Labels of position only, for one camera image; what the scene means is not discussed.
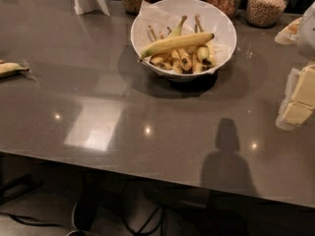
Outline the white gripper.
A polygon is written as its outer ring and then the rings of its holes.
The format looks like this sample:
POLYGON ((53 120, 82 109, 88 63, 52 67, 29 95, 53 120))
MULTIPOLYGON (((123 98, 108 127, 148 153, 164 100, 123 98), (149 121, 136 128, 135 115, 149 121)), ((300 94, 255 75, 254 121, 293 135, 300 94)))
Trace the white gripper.
MULTIPOLYGON (((296 43, 299 54, 315 61, 315 2, 304 12, 302 18, 289 23, 275 36, 282 45, 296 43)), ((308 64, 302 70, 293 68, 286 81, 284 100, 279 109, 276 126, 292 131, 300 127, 315 110, 315 65, 308 64)))

